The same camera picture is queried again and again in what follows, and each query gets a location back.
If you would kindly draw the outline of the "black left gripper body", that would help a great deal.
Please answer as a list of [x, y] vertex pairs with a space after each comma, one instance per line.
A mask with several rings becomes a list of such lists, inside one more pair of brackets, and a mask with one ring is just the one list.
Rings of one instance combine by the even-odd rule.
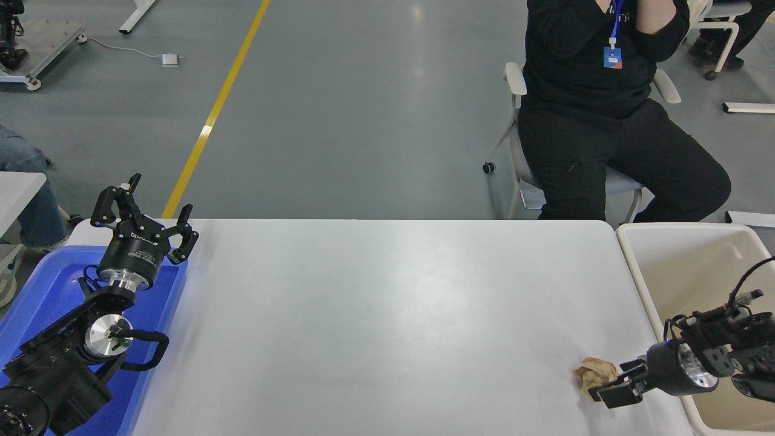
[[147, 222], [141, 227], [138, 231], [132, 223], [120, 222], [114, 229], [113, 239], [97, 266], [99, 280], [109, 282], [128, 272], [139, 286], [153, 286], [169, 241], [154, 238], [163, 231], [162, 224]]

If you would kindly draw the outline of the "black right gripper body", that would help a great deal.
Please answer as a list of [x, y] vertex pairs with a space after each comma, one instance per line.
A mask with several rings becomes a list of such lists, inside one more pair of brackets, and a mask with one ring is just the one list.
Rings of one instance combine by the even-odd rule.
[[686, 344], [662, 342], [647, 350], [648, 385], [669, 395], [698, 392], [698, 361]]

